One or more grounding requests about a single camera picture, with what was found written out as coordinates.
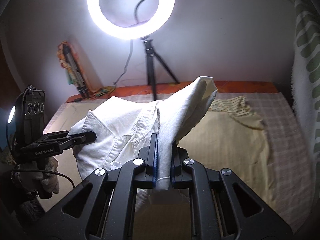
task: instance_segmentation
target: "metal screw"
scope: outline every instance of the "metal screw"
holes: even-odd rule
[[[189,158],[185,159],[183,162],[184,162],[186,165],[192,165],[192,164],[195,163],[195,161],[194,161],[193,159],[189,159]]]
[[[140,159],[140,158],[134,159],[134,160],[133,160],[133,164],[135,164],[135,165],[141,165],[141,164],[143,164],[143,160]]]
[[[223,175],[229,176],[232,173],[232,171],[230,169],[224,168],[222,169],[221,173]]]
[[[105,170],[103,168],[98,168],[94,171],[94,174],[96,174],[97,176],[102,176],[103,174],[105,174]]]

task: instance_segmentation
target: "yellow cloth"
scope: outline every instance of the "yellow cloth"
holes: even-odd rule
[[[267,137],[261,117],[250,109],[245,97],[215,100],[178,146],[206,168],[230,168],[271,208],[275,207]]]

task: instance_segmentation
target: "wall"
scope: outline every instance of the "wall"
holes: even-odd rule
[[[100,0],[105,15],[120,26],[134,24],[139,0]],[[148,19],[157,0],[141,6]],[[0,38],[6,40],[9,67],[47,93],[51,116],[69,96],[56,50],[72,42],[92,83],[112,85],[122,73],[129,41],[102,32],[92,21],[86,0],[11,0],[1,20]],[[176,0],[166,24],[151,35],[157,52],[181,81],[200,75],[216,80],[273,81],[290,84],[293,62],[295,12],[291,0]],[[171,79],[156,64],[158,82]],[[120,86],[146,83],[141,41]]]

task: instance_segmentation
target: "tripod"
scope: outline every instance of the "tripod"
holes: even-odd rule
[[[156,78],[155,78],[155,69],[153,66],[153,56],[156,56],[157,60],[161,63],[161,65],[164,67],[164,69],[169,73],[169,75],[173,78],[176,84],[179,84],[180,82],[176,78],[176,76],[171,72],[170,68],[167,66],[167,64],[163,61],[163,59],[155,52],[151,42],[152,40],[149,40],[148,37],[142,38],[143,44],[146,47],[146,57],[147,57],[147,75],[148,75],[148,85],[152,87],[152,93],[153,93],[153,100],[157,100],[157,93],[156,93]]]

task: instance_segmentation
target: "glowing white ring light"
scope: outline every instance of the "glowing white ring light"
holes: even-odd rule
[[[87,0],[89,13],[95,24],[105,33],[124,40],[137,39],[158,30],[169,19],[175,0],[159,0],[155,15],[146,23],[129,28],[123,28],[109,22],[103,15],[99,0]]]

